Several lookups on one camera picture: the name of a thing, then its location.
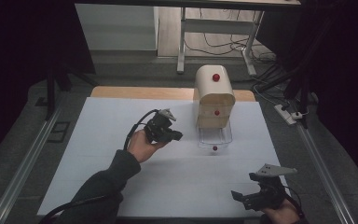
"hand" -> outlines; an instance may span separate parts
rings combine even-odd
[[[261,211],[271,219],[273,224],[291,224],[300,220],[295,206],[286,199],[276,210],[272,208],[263,208]]]
[[[158,142],[151,144],[147,141],[144,130],[135,132],[130,140],[127,150],[141,163],[147,161],[160,148],[165,147],[168,143]]]

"red button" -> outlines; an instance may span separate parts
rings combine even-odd
[[[213,79],[213,81],[218,81],[218,80],[220,79],[219,74],[214,74],[214,75],[212,76],[212,79]]]

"white paper sheet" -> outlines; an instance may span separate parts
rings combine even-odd
[[[152,109],[165,108],[177,118],[171,128],[184,136],[142,163],[141,173],[123,190],[118,215],[259,216],[230,192],[258,192],[248,174],[265,163],[280,165],[258,103],[236,102],[230,116],[233,141],[214,152],[198,147],[192,101],[114,98],[87,99],[38,215],[70,202],[91,175],[110,165],[134,123]]]

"person's left hand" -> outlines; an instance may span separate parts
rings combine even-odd
[[[139,130],[132,135],[130,145],[127,150],[141,163],[147,161],[160,148],[165,147],[168,143],[154,143],[147,141],[144,130]]]

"wooden panel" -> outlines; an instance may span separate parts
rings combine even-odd
[[[151,88],[151,87],[95,87],[91,97],[192,100],[193,89],[190,88]],[[251,91],[234,90],[237,101],[255,101]]]

